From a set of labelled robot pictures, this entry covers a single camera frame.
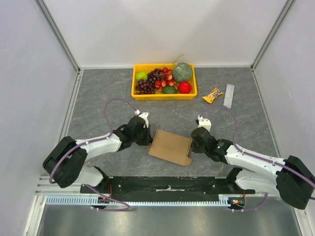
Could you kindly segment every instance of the cantaloupe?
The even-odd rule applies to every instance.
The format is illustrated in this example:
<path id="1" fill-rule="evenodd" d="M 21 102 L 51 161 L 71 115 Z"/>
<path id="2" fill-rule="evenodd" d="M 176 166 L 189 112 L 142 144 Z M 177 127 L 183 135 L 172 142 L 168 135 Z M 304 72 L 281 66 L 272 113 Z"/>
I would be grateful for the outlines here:
<path id="1" fill-rule="evenodd" d="M 188 81 L 192 76 L 192 68 L 187 63 L 178 63 L 173 70 L 173 77 L 176 82 Z"/>

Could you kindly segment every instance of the yellow candy wrapper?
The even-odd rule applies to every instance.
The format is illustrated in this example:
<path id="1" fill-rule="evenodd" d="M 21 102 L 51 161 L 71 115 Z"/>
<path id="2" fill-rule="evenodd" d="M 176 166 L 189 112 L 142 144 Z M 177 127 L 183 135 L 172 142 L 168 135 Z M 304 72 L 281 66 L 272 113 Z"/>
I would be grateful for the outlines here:
<path id="1" fill-rule="evenodd" d="M 209 102 L 210 104 L 219 96 L 223 94 L 223 92 L 218 89 L 217 87 L 215 87 L 211 93 L 209 93 L 208 96 L 202 97 L 203 99 L 205 99 L 207 102 Z"/>

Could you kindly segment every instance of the yellow tray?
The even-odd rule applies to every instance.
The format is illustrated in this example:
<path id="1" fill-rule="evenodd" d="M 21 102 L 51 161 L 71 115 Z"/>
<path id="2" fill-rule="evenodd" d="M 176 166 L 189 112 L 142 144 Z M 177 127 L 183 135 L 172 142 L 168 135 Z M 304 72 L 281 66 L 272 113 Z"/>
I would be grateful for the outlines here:
<path id="1" fill-rule="evenodd" d="M 195 68 L 193 64 L 189 63 L 192 67 L 192 77 L 188 80 L 191 84 L 191 91 L 190 93 L 183 94 L 163 94 L 162 92 L 156 91 L 155 94 L 139 94 L 136 95 L 136 73 L 139 71 L 144 71 L 149 73 L 150 71 L 154 70 L 155 68 L 160 68 L 161 66 L 166 66 L 168 69 L 174 69 L 174 64 L 138 64 L 133 67 L 133 75 L 132 75 L 132 86 L 131 86 L 131 96 L 137 101 L 144 101 L 144 100 L 192 100 L 194 97 L 197 96 L 197 84 L 196 84 L 196 76 L 195 76 Z"/>

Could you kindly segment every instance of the brown cardboard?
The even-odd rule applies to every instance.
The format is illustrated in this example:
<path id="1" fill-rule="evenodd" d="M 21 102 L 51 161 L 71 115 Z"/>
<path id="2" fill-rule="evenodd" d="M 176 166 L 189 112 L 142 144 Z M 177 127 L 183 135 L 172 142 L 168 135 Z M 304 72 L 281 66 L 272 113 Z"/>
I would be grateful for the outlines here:
<path id="1" fill-rule="evenodd" d="M 192 160 L 188 157 L 191 139 L 158 129 L 148 154 L 182 166 L 188 166 Z"/>

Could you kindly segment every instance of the white wall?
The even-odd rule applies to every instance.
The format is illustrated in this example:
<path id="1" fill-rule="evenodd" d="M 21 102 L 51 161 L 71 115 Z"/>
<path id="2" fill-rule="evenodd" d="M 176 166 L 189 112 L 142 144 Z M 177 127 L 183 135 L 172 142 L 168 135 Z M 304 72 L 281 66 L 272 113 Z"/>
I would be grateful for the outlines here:
<path id="1" fill-rule="evenodd" d="M 0 231 L 21 236 L 75 80 L 33 0 L 0 7 Z"/>
<path id="2" fill-rule="evenodd" d="M 250 65 L 285 0 L 45 0 L 81 67 Z"/>
<path id="3" fill-rule="evenodd" d="M 256 70 L 283 158 L 315 174 L 315 1 L 298 0 Z M 315 202 L 309 203 L 315 220 Z"/>

